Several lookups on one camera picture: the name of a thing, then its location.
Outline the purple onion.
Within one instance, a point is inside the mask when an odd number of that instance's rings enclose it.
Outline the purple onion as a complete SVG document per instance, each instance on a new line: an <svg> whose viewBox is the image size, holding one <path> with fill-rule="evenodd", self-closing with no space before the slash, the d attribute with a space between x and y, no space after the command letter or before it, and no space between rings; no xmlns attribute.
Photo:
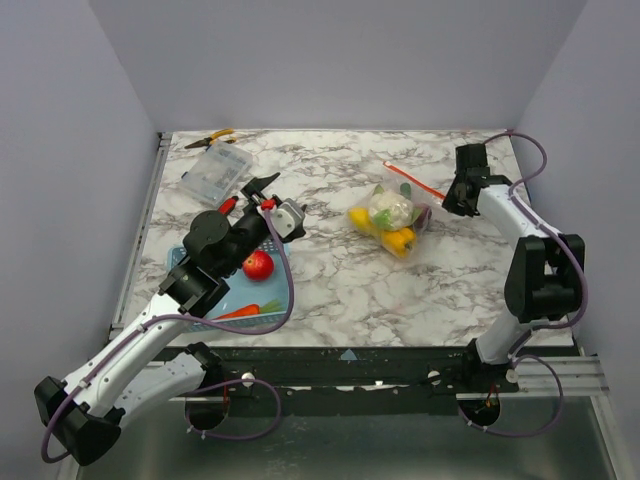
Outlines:
<svg viewBox="0 0 640 480"><path fill-rule="evenodd" d="M417 228L425 228L432 217L432 208L428 204L419 204L416 206L419 210L419 215L415 221L415 226Z"/></svg>

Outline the green chili pepper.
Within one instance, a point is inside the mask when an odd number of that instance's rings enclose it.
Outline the green chili pepper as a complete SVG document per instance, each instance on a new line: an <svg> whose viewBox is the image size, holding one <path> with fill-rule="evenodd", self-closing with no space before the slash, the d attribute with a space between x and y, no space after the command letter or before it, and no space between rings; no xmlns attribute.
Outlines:
<svg viewBox="0 0 640 480"><path fill-rule="evenodd" d="M406 199L411 199L412 198L411 185L409 183L402 183L400 185L400 194Z"/></svg>

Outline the clear zip top bag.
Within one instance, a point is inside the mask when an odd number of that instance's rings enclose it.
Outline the clear zip top bag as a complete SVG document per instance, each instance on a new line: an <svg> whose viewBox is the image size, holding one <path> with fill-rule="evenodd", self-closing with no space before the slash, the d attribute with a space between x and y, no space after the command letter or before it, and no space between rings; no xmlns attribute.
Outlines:
<svg viewBox="0 0 640 480"><path fill-rule="evenodd" d="M390 161L383 161L382 167L382 180L347 210L346 218L355 231L405 260L442 208L445 195Z"/></svg>

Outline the green white cabbage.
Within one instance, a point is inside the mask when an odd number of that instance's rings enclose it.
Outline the green white cabbage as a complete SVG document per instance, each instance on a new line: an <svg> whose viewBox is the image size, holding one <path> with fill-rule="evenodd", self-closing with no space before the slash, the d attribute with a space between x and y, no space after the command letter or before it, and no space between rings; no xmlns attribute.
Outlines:
<svg viewBox="0 0 640 480"><path fill-rule="evenodd" d="M385 190L381 185L377 185L369 200L369 216L372 223L383 230L391 228L391 213L395 200L391 192Z"/></svg>

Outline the yellow bell pepper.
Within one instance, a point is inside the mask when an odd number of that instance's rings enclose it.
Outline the yellow bell pepper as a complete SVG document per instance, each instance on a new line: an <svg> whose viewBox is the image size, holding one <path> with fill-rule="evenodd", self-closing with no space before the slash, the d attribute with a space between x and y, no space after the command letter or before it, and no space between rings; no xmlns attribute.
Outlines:
<svg viewBox="0 0 640 480"><path fill-rule="evenodd" d="M407 258L416 243L416 234L409 227L396 231L382 231L380 236L382 246L396 258Z"/></svg>

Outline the yellow mango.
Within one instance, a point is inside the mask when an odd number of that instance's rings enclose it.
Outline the yellow mango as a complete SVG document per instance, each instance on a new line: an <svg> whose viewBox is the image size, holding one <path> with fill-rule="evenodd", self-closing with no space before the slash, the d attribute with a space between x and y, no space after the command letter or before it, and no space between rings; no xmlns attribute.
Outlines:
<svg viewBox="0 0 640 480"><path fill-rule="evenodd" d="M379 229L372 223L366 208L353 207L348 210L347 217L360 233L373 238L379 237Z"/></svg>

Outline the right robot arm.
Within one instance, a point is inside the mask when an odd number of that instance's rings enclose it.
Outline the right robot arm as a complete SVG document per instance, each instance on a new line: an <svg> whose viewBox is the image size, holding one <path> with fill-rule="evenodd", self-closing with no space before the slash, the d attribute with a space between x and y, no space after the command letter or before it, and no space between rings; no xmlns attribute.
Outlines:
<svg viewBox="0 0 640 480"><path fill-rule="evenodd" d="M483 143L459 146L455 176L443 207L458 216L481 216L513 249L504 284L505 311L472 341L476 358L460 367L460 379L480 392L496 380L502 365L538 330L564 329L584 310L584 240L564 234L522 202L515 185L493 174Z"/></svg>

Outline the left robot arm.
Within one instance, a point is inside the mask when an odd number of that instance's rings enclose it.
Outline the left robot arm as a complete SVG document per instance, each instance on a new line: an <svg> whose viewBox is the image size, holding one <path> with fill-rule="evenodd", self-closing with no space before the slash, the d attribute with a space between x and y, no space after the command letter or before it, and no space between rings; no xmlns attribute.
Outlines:
<svg viewBox="0 0 640 480"><path fill-rule="evenodd" d="M229 293L228 278L265 241L282 251L304 236L304 207L263 192L277 177L254 177L242 188L248 203L235 222L221 209L198 214L183 239L185 257L160 283L146 311L84 365L62 379L47 376L36 385L34 397L46 428L44 462L71 457L81 466L90 465L114 446L138 409L191 390L209 395L220 387L222 372L209 362L205 347L180 355L154 381L140 375L194 323L248 334L246 328L206 316Z"/></svg>

